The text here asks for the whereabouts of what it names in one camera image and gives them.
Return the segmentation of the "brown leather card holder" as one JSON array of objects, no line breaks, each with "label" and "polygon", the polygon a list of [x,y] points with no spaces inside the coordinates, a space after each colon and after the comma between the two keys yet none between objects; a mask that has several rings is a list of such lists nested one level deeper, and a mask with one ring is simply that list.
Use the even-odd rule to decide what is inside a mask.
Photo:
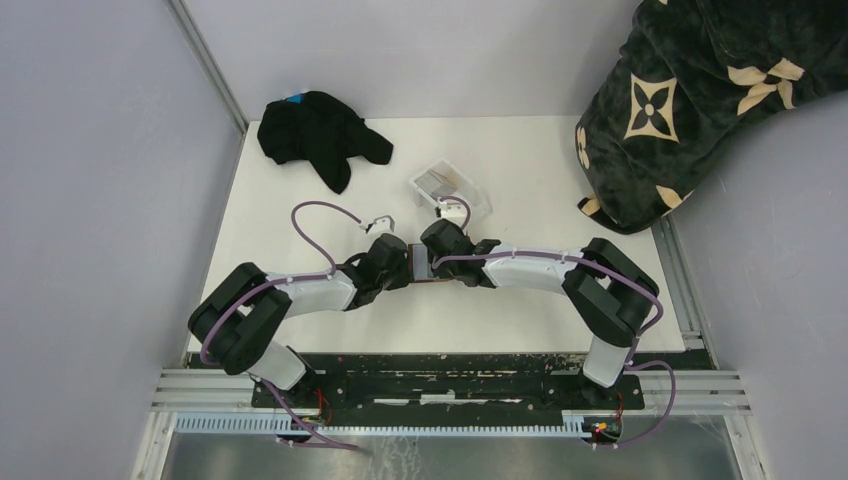
[{"label": "brown leather card holder", "polygon": [[451,281],[451,278],[439,277],[433,271],[429,251],[424,244],[409,244],[408,260],[411,278],[410,282],[413,284]]}]

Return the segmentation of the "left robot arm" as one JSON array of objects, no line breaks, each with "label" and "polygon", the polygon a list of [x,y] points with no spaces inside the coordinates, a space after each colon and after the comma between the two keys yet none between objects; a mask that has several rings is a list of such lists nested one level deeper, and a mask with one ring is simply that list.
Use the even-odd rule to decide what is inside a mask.
[{"label": "left robot arm", "polygon": [[314,370],[289,346],[274,340],[288,318],[321,311],[346,312],[411,282],[409,248],[384,233],[368,251],[328,274],[270,275],[252,262],[238,265],[189,317],[203,361],[225,373],[248,373],[272,383],[291,406],[313,397]]}]

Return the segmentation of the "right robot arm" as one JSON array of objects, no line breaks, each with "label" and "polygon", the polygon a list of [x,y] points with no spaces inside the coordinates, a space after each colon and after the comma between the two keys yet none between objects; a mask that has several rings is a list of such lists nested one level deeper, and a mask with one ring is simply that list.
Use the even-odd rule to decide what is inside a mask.
[{"label": "right robot arm", "polygon": [[593,335],[577,382],[580,400],[591,408],[617,396],[641,337],[664,314],[656,282],[603,238],[571,251],[530,250],[496,239],[473,242],[458,225],[438,220],[420,240],[438,279],[566,296]]}]

